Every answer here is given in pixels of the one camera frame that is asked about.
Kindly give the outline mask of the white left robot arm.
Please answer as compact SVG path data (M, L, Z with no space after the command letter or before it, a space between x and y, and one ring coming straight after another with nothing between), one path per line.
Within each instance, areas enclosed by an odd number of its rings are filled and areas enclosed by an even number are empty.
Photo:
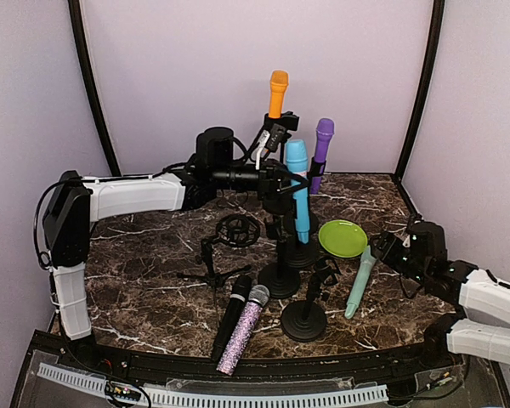
M33 221L37 261L51 274L52 300L60 326L73 343L70 357L85 371L103 363L102 350L85 337L92 333L84 274L91 228L119 215L190 211L213 200L218 190L254 192L263 201L299 198L309 183L308 155L301 139L287 139L279 127L264 129L239 159L232 129L210 127L195 140L188 161L159 173L112 178L63 173L42 194Z

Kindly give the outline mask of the black tripod microphone stand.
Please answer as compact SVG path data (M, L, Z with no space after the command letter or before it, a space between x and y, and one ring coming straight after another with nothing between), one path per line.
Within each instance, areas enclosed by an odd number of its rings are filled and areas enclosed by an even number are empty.
M235 262L235 265L231 266L229 270L222 271L218 270L218 261L226 255L232 255L235 250L253 246L258 242L260 235L260 223L253 216L240 213L226 215L217 222L212 234L201 239L197 262L205 267L205 272L203 274L185 272L176 274L181 280L196 281L210 288L217 325L220 322L218 291L224 288L231 277L243 276L252 269L250 264L237 266L238 262Z

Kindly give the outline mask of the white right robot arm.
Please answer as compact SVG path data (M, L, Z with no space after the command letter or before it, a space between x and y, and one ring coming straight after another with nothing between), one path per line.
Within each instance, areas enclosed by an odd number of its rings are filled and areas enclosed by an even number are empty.
M425 329L417 362L433 369L450 354L465 354L510 366L510 282L473 263L450 261L445 231L434 222L414 217L406 234L376 235L371 255L454 309Z

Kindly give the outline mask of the black round-base stand front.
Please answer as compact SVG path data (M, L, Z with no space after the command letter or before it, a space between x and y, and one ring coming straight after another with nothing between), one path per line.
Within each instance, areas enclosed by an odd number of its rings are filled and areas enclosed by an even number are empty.
M273 299L290 298L298 292L301 279L299 270L286 263L286 236L282 229L282 218L273 215L272 220L264 220L264 225L267 237L276 241L276 260L260 270L258 283L269 289Z

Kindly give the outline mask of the blue microphone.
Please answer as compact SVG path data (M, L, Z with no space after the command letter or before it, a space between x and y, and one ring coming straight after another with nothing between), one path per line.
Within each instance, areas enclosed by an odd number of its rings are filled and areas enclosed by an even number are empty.
M286 142L286 165L296 170L304 170L307 175L308 155L303 140L292 139ZM295 202L297 237L304 244L307 244L309 241L310 230L308 196L308 188L292 195Z

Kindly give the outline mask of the black handheld microphone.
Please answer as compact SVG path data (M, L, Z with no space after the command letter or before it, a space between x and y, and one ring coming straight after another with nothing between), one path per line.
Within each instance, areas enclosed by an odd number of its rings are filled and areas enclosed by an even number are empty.
M252 278L248 275L239 276L232 286L229 302L212 344L212 352L210 354L211 362L217 363L220 360L236 324L240 319L241 312L247 302L247 297L251 288Z

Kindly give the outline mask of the mint green microphone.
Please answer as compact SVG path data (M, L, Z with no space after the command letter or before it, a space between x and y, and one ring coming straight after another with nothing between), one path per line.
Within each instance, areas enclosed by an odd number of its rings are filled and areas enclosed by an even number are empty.
M354 284L346 302L344 317L351 320L360 306L367 282L377 259L371 254L371 247L367 246L360 256L360 266L354 279Z

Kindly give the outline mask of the black round-base stand purple mic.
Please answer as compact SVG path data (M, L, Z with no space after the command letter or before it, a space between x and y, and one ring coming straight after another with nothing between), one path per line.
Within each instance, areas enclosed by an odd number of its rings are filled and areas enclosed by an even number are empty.
M311 158L310 169L308 171L308 178L321 178L324 174L326 161L317 161L313 156Z

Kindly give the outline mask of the black round-base stand mint mic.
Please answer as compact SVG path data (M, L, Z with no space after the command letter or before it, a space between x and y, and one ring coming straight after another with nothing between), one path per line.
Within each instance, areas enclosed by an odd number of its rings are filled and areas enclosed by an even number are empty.
M321 337L326 330L325 310L315 301L320 298L326 302L329 292L323 287L335 286L340 269L331 256L319 258L314 264L314 273L310 276L306 296L302 301L288 304L281 313L280 327L290 339L300 343L310 343Z

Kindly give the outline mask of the glitter purple silver-head microphone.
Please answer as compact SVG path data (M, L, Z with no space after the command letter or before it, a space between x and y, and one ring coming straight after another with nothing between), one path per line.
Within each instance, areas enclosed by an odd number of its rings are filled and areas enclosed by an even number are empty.
M246 305L217 364L216 370L232 376L244 351L247 348L252 332L258 323L264 306L269 301L269 288L257 284L249 293Z

